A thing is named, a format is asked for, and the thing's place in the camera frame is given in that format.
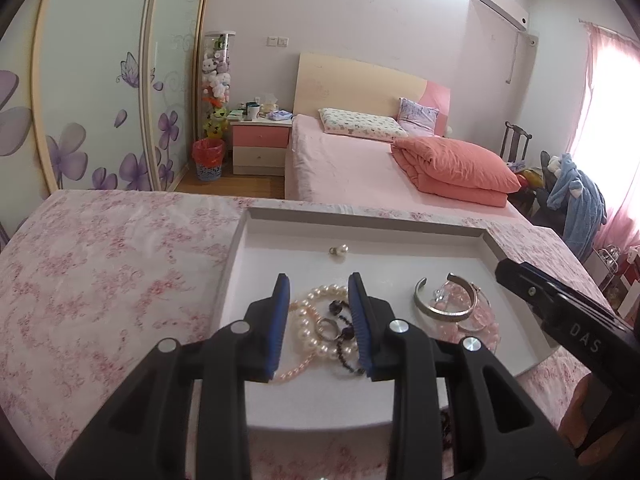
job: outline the floral bedsheet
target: floral bedsheet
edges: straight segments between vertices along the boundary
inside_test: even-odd
[[[554,232],[525,223],[284,200],[58,191],[0,253],[0,406],[47,471],[158,340],[209,335],[212,298],[249,206],[485,228],[510,258],[607,304]],[[519,380],[558,425],[585,373],[559,349]],[[252,431],[254,478],[381,479],[388,436],[388,427],[304,438]]]

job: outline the trash bin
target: trash bin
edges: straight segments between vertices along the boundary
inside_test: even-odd
[[[204,182],[220,178],[222,162],[225,158],[225,141],[222,139],[202,139],[193,143],[191,156],[196,163],[196,174]]]

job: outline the headboard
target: headboard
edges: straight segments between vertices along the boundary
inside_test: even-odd
[[[443,135],[450,91],[391,68],[322,54],[300,54],[293,113],[318,117],[319,108],[340,108],[396,117],[399,99],[438,108],[436,134]]]

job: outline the mug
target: mug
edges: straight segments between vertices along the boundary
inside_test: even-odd
[[[246,106],[246,118],[249,121],[255,121],[258,118],[258,112],[260,111],[260,105],[256,103],[247,103]]]

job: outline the pink drawer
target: pink drawer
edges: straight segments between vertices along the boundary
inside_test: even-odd
[[[234,125],[234,146],[256,148],[286,148],[289,128],[286,126]]]

